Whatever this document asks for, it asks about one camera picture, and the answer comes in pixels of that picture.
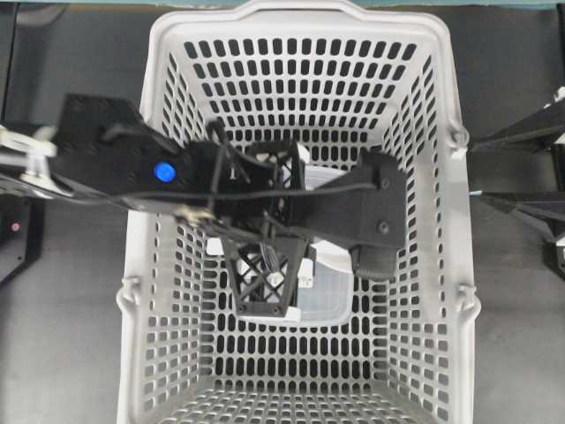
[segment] black cable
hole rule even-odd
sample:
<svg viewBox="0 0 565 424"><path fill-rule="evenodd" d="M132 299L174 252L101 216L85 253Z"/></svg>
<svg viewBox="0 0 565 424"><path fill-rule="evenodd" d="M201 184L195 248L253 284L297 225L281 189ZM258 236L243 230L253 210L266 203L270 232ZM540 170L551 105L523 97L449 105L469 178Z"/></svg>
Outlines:
<svg viewBox="0 0 565 424"><path fill-rule="evenodd" d="M16 44L16 27L18 24L19 3L15 3L13 5L13 8L14 9L12 12L12 23L11 23L11 33L10 33L10 37L11 37L10 47L8 48L8 55L5 58L8 61L8 66L6 68L5 80L0 81L0 84L3 85L3 87L0 87L0 89L2 89L2 93L0 94L0 99L2 100L2 103L0 104L0 122L5 120L6 109L8 105L8 93L10 91L11 68L14 58L14 47Z"/></svg>
<svg viewBox="0 0 565 424"><path fill-rule="evenodd" d="M101 196L94 198L82 198L77 199L74 197L68 197L61 193L51 192L44 188L38 187L22 181L20 179L10 177L6 174L0 174L0 178L6 179L13 183L25 186L30 190L39 191L50 197L69 201L78 205L93 206L103 203L111 203L113 201L123 201L125 198L135 198L135 199L179 199L179 200L193 200L193 201L206 201L206 200L216 200L216 201L247 201L253 199L267 199L271 197L303 197L303 196L318 196L324 194L337 194L345 193L354 190L374 190L376 186L371 183L356 183L348 185L340 185L336 187L322 187L315 190L304 190L304 189L290 189L290 190L262 190L249 193L169 193L169 192L131 192L122 193L110 196Z"/></svg>
<svg viewBox="0 0 565 424"><path fill-rule="evenodd" d="M557 19L559 21L559 42L561 45L561 63L565 72L565 13L563 4L557 4Z"/></svg>

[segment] black bracket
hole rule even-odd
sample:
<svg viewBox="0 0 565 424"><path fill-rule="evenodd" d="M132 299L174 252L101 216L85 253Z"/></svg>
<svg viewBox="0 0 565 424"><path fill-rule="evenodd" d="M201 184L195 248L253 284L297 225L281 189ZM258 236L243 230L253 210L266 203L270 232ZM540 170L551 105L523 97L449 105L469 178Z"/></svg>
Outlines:
<svg viewBox="0 0 565 424"><path fill-rule="evenodd" d="M0 284L35 261L41 248L41 201L0 196Z"/></svg>
<svg viewBox="0 0 565 424"><path fill-rule="evenodd" d="M565 278L565 145L558 140L565 134L565 101L549 104L521 121L485 137L471 140L471 152L550 151L558 192L491 193L480 199L536 229L553 251L545 252L546 265Z"/></svg>

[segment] basket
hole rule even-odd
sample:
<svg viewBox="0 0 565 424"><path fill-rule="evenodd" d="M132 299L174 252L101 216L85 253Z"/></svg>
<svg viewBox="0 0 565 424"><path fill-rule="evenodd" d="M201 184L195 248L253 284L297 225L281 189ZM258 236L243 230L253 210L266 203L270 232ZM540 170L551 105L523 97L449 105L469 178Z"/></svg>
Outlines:
<svg viewBox="0 0 565 424"><path fill-rule="evenodd" d="M346 323L285 328L233 314L202 231L131 212L118 423L472 422L468 135L439 20L341 1L170 13L141 112L180 144L221 119L238 148L294 138L343 170L381 149L408 176L407 238L395 278L355 279Z"/></svg>

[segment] basket handle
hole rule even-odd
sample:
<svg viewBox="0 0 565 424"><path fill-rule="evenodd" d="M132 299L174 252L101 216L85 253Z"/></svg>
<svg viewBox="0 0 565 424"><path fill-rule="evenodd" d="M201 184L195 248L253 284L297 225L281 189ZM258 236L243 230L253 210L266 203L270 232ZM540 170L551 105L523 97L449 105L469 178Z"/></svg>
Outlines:
<svg viewBox="0 0 565 424"><path fill-rule="evenodd" d="M342 11L357 19L365 20L366 10L347 0L251 0L234 10L237 19L256 11L276 10L326 10Z"/></svg>

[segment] wire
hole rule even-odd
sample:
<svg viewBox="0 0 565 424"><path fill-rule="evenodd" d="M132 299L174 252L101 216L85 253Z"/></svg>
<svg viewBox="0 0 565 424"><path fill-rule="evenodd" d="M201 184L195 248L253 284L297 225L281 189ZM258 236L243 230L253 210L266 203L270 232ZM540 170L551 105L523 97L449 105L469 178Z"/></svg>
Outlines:
<svg viewBox="0 0 565 424"><path fill-rule="evenodd" d="M376 186L371 183L356 183L348 185L340 185L337 187L321 187L315 190L303 190L303 189L290 189L290 190L262 190L249 193L169 193L169 192L131 192L122 193L110 196L101 196L94 198L73 198L63 196L59 193L51 192L50 190L45 190L36 185L32 185L21 181L20 179L10 177L6 174L0 173L0 178L7 179L13 183L17 183L25 186L30 190L35 190L47 194L53 198L69 201L71 203L91 206L103 203L111 203L114 201L123 201L125 198L137 198L137 199L178 199L178 200L216 200L216 201L248 201L254 199L268 199L273 197L304 197L304 196L319 196L324 194L337 194L345 193L355 190L374 190Z"/></svg>

